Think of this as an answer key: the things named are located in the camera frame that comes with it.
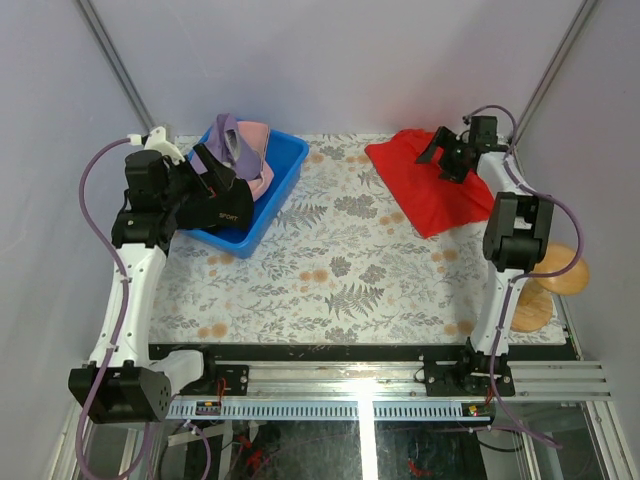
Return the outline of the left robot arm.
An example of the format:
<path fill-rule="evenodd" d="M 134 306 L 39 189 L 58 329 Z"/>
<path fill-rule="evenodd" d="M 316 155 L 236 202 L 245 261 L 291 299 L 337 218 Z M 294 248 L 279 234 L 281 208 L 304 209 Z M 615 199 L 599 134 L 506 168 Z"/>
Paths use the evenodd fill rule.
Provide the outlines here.
<path fill-rule="evenodd" d="M 99 338 L 87 363 L 71 370 L 68 388 L 95 424 L 163 421 L 185 387 L 212 392 L 218 369 L 199 350 L 149 356 L 156 289 L 179 230 L 233 220 L 234 207 L 252 207 L 247 184 L 204 146 L 203 171 L 166 147 L 144 147 L 125 158 L 127 187 L 111 234 L 96 235 L 114 262 Z"/>

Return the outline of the black baseball cap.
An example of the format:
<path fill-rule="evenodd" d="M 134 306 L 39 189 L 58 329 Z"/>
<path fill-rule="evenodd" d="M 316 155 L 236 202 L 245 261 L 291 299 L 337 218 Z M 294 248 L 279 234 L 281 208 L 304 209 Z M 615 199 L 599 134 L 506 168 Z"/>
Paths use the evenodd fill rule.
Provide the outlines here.
<path fill-rule="evenodd" d="M 247 231 L 254 215 L 254 200 L 248 183 L 235 177 L 231 188 L 215 188 L 218 197 L 214 200 L 213 225 L 178 225 L 181 230 L 235 228 Z"/>

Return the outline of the wooden hat stand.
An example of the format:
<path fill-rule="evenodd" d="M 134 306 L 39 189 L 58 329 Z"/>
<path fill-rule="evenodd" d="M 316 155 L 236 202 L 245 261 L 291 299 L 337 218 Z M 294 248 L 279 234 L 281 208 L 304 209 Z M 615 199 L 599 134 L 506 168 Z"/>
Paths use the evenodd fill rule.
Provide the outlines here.
<path fill-rule="evenodd" d="M 563 244 L 552 243 L 534 273 L 551 273 L 565 267 L 575 251 Z M 517 302 L 511 330 L 532 333 L 545 327 L 553 315 L 552 295 L 571 296 L 581 293 L 590 280 L 589 267 L 579 259 L 568 272 L 549 278 L 530 278 L 526 281 Z"/>

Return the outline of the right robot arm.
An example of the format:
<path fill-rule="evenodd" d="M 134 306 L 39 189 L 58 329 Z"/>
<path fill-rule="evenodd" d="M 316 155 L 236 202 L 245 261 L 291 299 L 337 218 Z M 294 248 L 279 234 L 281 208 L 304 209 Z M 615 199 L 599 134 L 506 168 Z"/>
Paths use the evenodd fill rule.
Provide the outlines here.
<path fill-rule="evenodd" d="M 509 146 L 499 142 L 494 116 L 466 118 L 468 135 L 439 127 L 417 161 L 436 161 L 445 180 L 462 183 L 477 174 L 494 204 L 482 253 L 489 267 L 485 300 L 476 325 L 452 365 L 426 362 L 426 392 L 433 397 L 511 396 L 509 331 L 527 276 L 546 254 L 554 205 L 518 173 Z"/>

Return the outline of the red cloth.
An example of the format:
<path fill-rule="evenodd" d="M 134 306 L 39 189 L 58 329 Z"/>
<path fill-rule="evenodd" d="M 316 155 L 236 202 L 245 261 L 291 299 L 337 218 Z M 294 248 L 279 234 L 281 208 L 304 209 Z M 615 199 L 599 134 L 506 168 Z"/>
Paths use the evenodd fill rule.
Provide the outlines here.
<path fill-rule="evenodd" d="M 405 129 L 386 142 L 365 147 L 382 181 L 423 238 L 486 221 L 494 205 L 494 196 L 475 173 L 458 184 L 442 179 L 436 163 L 416 162 L 433 137 L 423 129 Z"/>

